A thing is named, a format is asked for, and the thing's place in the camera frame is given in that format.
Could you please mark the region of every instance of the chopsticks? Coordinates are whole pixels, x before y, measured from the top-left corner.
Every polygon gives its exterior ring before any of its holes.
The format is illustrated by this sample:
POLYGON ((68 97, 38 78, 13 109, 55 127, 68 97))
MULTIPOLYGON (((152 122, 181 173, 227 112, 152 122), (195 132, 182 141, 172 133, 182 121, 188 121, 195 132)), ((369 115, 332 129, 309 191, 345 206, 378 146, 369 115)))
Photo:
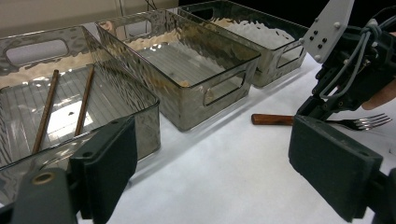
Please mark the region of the chopsticks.
POLYGON ((94 65, 91 67, 90 73, 88 74, 87 83, 85 85, 84 96, 82 98, 81 108, 79 109, 79 115, 78 115, 77 127, 75 130, 75 136, 81 134, 82 127, 84 126, 85 114, 87 111, 86 108, 87 108, 88 96, 90 95, 93 74, 94 74, 94 65))
POLYGON ((49 86, 49 93, 47 95, 47 101, 44 106, 44 112, 41 116, 40 126, 38 127, 37 135, 35 136, 35 145, 33 146, 32 154, 37 153, 41 148, 41 143, 43 141, 44 132, 47 130, 49 120, 50 120, 50 111, 53 105, 53 96, 56 90, 56 86, 58 84, 58 76, 59 70, 55 69, 52 75, 52 81, 49 86))
MULTIPOLYGON (((85 86, 85 91, 84 91, 84 95, 82 98, 81 107, 79 110, 78 122, 77 122, 76 130, 75 130, 75 136, 81 134, 81 130, 84 125, 85 114, 86 114, 86 110, 87 110, 87 102, 88 102, 88 97, 89 97, 90 90, 91 90, 93 74, 94 74, 94 65, 91 67, 90 73, 88 74, 87 83, 85 86)), ((41 144, 44 140, 44 133, 47 131, 49 121, 50 121, 50 114, 51 114, 50 112, 53 107, 53 97, 54 97, 54 93, 56 91, 56 86, 58 84, 58 77, 59 77, 59 70, 55 69, 53 71, 52 81, 50 83, 49 92, 47 95, 46 104, 44 106, 43 115, 41 116, 40 125, 38 127, 37 135, 35 137, 35 145, 33 146, 32 154, 35 154, 40 150, 41 144)))

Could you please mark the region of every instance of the hand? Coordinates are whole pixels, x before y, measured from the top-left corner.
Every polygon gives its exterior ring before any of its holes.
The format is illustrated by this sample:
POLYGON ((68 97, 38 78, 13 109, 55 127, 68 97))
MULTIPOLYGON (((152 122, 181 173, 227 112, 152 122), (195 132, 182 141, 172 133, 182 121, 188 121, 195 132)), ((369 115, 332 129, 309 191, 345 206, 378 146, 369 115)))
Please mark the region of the hand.
POLYGON ((364 102, 361 105, 361 108, 365 110, 371 110, 386 104, 394 98, 396 98, 396 79, 391 81, 381 91, 377 92, 369 101, 364 102))

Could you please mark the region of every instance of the plastic storage bin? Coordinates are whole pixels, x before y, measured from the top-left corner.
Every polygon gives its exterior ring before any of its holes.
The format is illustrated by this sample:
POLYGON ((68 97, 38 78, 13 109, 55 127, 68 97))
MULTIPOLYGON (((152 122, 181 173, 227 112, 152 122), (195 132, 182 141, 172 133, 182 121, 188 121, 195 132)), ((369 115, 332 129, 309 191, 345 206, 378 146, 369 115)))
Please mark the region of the plastic storage bin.
POLYGON ((264 87, 303 63, 306 51, 299 39, 307 28, 301 25, 223 0, 182 6, 174 12, 259 51, 255 87, 264 87))
POLYGON ((68 158, 110 121, 134 116, 138 158, 161 146, 159 99, 137 82, 83 27, 0 39, 0 203, 15 199, 21 178, 68 158), (82 134, 76 124, 89 68, 94 76, 82 134), (32 147, 54 69, 60 71, 42 148, 32 147))
POLYGON ((254 49, 167 10, 96 25, 102 44, 158 95, 180 131, 248 95, 260 56, 254 49))

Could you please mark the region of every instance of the metal fork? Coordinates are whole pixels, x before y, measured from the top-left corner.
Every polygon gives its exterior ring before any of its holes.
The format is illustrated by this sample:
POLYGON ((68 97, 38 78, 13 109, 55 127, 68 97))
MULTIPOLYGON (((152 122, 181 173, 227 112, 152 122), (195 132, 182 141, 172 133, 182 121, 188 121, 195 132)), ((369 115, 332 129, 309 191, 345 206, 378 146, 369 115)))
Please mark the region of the metal fork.
MULTIPOLYGON (((292 125, 293 116, 253 114, 251 121, 257 125, 292 125)), ((354 131, 365 131, 391 122, 392 119, 385 114, 379 114, 363 119, 325 120, 326 123, 341 125, 354 131)))
POLYGON ((325 122, 338 124, 354 131, 364 131, 384 125, 391 121, 392 119, 387 115, 379 114, 363 119, 326 120, 325 122))

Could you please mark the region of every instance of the white tablecloth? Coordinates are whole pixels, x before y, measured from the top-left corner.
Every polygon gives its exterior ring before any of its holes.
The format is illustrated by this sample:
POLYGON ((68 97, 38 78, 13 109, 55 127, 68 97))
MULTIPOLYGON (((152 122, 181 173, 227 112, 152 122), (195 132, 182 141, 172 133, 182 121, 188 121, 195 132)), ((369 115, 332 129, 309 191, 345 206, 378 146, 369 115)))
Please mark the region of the white tablecloth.
MULTIPOLYGON (((294 115, 319 68, 307 55, 301 68, 252 87, 248 97, 186 133, 161 115, 162 147, 138 163, 109 223, 346 223, 291 167, 291 127, 250 122, 253 113, 294 115)), ((331 119, 383 112, 396 119, 395 103, 331 119)), ((381 171, 388 174, 396 166, 396 153, 389 153, 396 148, 394 122, 368 132, 337 129, 383 155, 381 171)), ((371 223, 373 215, 367 209, 353 223, 371 223)))

